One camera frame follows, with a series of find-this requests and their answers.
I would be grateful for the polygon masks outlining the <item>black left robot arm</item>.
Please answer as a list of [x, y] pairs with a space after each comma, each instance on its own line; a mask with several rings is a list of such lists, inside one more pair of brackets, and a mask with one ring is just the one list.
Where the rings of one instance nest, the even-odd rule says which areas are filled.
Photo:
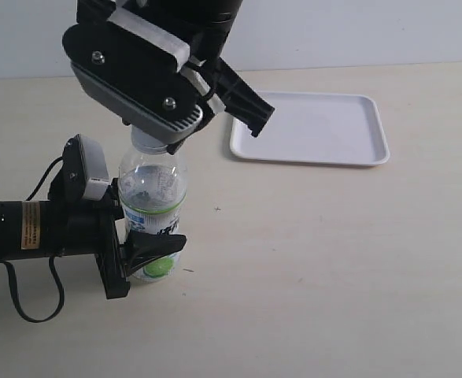
[[64, 192], [52, 187], [47, 201], [0, 202], [0, 264], [7, 269], [13, 301], [19, 300], [14, 261], [90, 254], [106, 298], [116, 299], [128, 295], [134, 272], [180, 252], [187, 242], [180, 234], [130, 231], [122, 243], [116, 221], [123, 216], [115, 184], [99, 201], [67, 202]]

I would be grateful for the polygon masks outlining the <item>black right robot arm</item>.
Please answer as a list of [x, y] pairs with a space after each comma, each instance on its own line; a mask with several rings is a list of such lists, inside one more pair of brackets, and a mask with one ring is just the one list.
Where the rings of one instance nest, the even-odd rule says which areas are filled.
[[152, 116], [148, 132], [165, 136], [169, 120], [178, 120], [186, 109], [201, 108], [202, 119], [190, 134], [204, 128], [225, 105], [216, 93], [223, 77], [220, 53], [234, 23], [240, 1], [148, 1], [149, 21], [192, 44], [190, 58], [183, 69], [175, 72], [168, 55], [156, 50], [148, 61], [148, 90], [144, 96]]

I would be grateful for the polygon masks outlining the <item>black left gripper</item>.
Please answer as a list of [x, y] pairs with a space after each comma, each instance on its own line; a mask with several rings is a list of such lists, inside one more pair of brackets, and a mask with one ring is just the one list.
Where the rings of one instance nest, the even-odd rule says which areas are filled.
[[76, 256], [92, 254], [107, 298], [124, 298], [131, 284], [127, 276], [160, 258], [183, 250], [187, 237], [130, 231], [123, 245], [124, 266], [116, 221], [124, 218], [120, 203], [118, 178], [113, 177], [100, 201], [65, 200], [64, 181], [57, 177], [48, 193], [50, 213], [49, 241], [57, 254]]

